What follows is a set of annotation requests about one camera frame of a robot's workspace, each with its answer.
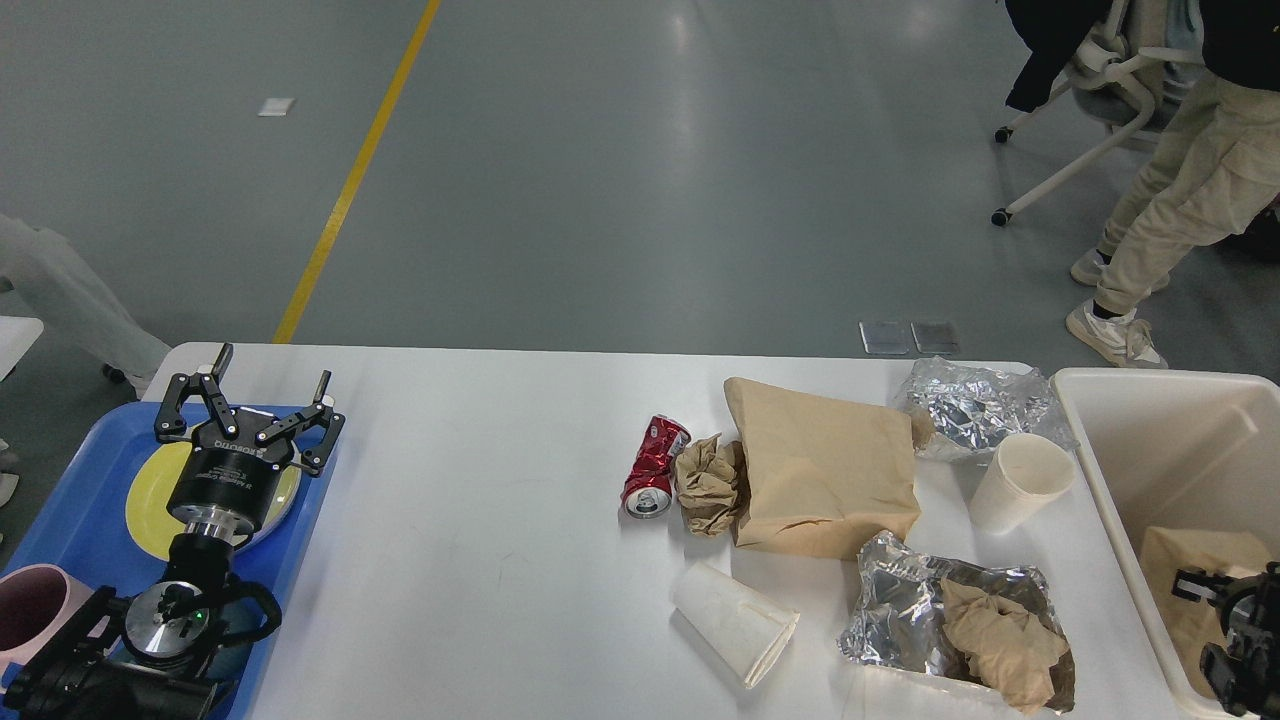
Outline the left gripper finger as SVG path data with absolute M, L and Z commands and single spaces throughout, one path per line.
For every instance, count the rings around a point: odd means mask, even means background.
M 238 437 L 239 421 L 220 388 L 220 380 L 233 357 L 234 346 L 223 345 L 211 370 L 172 375 L 154 421 L 154 434 L 159 443 L 177 442 L 186 436 L 188 424 L 182 413 L 192 396 L 204 401 L 210 419 L 224 438 Z
M 315 427 L 321 427 L 324 429 L 321 439 L 314 447 L 306 448 L 301 454 L 300 461 L 291 460 L 292 465 L 300 468 L 306 474 L 319 477 L 332 459 L 337 441 L 346 427 L 346 415 L 338 413 L 326 401 L 330 378 L 332 373 L 324 370 L 320 375 L 312 402 L 297 413 L 271 421 L 265 430 L 260 430 L 255 436 L 255 446 L 257 448 L 268 448 L 278 439 L 283 439 L 285 441 L 285 450 L 288 450 L 301 433 Z

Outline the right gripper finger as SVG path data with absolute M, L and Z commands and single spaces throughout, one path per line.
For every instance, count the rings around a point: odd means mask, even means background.
M 1261 685 L 1239 659 L 1220 644 L 1204 644 L 1199 669 L 1221 708 L 1236 717 L 1261 714 Z
M 1221 606 L 1228 597 L 1228 587 L 1235 582 L 1234 577 L 1208 573 L 1202 568 L 1180 568 L 1174 577 L 1172 594 L 1189 602 Z

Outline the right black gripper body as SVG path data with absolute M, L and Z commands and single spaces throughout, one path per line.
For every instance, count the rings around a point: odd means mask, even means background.
M 1277 691 L 1279 683 L 1279 579 L 1277 562 L 1265 573 L 1240 580 L 1248 588 L 1234 591 L 1222 621 L 1236 685 L 1253 691 Z

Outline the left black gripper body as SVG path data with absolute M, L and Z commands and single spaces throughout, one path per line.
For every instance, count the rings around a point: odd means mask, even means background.
M 257 436 L 276 420 L 273 415 L 237 415 L 239 432 L 232 439 L 212 419 L 196 425 L 166 511 L 186 525 L 221 523 L 219 537 L 233 546 L 252 542 L 274 509 L 288 509 L 276 501 L 292 498 L 300 487 L 300 469 L 291 465 L 293 439 L 279 436 L 269 445 L 257 445 Z

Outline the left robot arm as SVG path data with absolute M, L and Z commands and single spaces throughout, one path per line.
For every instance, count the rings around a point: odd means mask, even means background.
M 5 719 L 243 719 L 326 493 L 346 415 L 234 405 L 233 348 L 99 421 L 13 553 Z

